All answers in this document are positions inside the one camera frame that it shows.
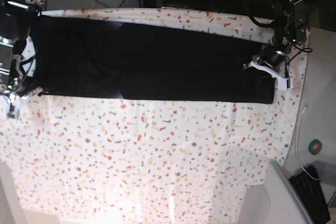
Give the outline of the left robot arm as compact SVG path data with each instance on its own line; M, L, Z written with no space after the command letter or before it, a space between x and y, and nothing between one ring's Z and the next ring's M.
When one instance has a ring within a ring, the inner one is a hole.
M274 31L271 41L252 57L252 62L279 73L281 65L289 69L292 58L289 55L292 48L297 49L296 55L311 53L313 49L304 47L307 41L308 16L305 10L305 0L271 0L274 20L270 23L259 22L249 9L249 0L244 0L244 7L249 19L260 28L270 28Z

